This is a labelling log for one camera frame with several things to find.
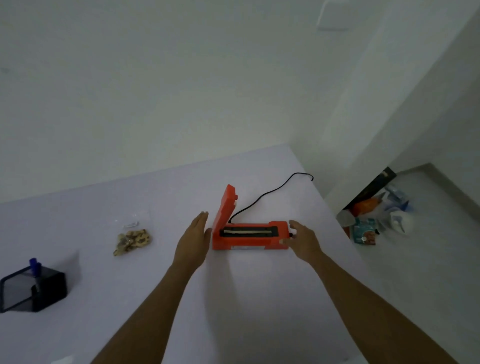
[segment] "right hand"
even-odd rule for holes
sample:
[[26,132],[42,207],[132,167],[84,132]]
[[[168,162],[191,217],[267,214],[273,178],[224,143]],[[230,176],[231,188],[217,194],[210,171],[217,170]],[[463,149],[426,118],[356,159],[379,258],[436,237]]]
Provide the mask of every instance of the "right hand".
[[295,255],[308,264],[312,264],[318,255],[322,254],[315,232],[295,220],[290,220],[290,227],[297,231],[292,239],[282,239],[281,244],[292,248]]

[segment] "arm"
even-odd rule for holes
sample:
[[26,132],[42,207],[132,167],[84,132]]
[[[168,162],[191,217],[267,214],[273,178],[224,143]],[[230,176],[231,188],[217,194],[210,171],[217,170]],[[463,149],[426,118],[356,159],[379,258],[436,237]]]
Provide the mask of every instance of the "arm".
[[456,363],[420,328],[325,255],[312,230],[293,220],[290,227],[297,235],[282,243],[318,274],[369,363]]
[[210,246],[205,230],[208,212],[198,215],[181,237],[173,263],[158,286],[92,361],[100,363],[160,363],[187,283],[202,265]]

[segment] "white label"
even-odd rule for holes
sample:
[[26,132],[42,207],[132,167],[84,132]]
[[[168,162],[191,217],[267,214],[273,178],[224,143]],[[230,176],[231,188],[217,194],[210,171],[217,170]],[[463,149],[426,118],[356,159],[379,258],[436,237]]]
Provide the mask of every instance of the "white label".
[[246,246],[246,245],[233,245],[232,250],[234,249],[265,249],[264,246]]

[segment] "black power cord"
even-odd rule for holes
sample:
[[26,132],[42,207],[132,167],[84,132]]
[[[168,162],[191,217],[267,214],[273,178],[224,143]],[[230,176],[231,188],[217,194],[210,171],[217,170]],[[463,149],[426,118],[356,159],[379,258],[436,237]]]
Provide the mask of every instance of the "black power cord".
[[237,216],[240,212],[243,212],[247,209],[249,209],[250,207],[252,207],[253,205],[255,205],[263,196],[265,196],[266,194],[271,194],[272,192],[275,192],[276,190],[279,190],[280,188],[282,188],[283,186],[285,186],[287,184],[288,181],[290,181],[290,178],[292,178],[293,176],[295,176],[296,174],[306,174],[307,176],[310,176],[312,178],[312,181],[313,181],[313,176],[310,174],[310,173],[304,173],[304,172],[295,172],[294,174],[292,174],[286,181],[283,185],[281,185],[280,187],[274,189],[274,190],[271,190],[271,191],[268,191],[268,192],[265,192],[263,195],[261,195],[259,198],[257,198],[257,200],[251,204],[250,206],[247,206],[246,208],[240,210],[239,212],[235,213],[232,215],[232,217],[230,218],[230,220],[228,220],[228,223],[232,223],[232,219]]

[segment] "snack package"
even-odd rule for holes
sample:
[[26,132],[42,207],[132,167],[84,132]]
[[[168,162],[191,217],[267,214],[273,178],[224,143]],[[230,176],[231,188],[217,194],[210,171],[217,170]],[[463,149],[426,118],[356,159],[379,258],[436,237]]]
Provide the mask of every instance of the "snack package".
[[355,225],[352,226],[353,242],[363,245],[375,245],[376,222],[374,219],[360,220],[355,218]]

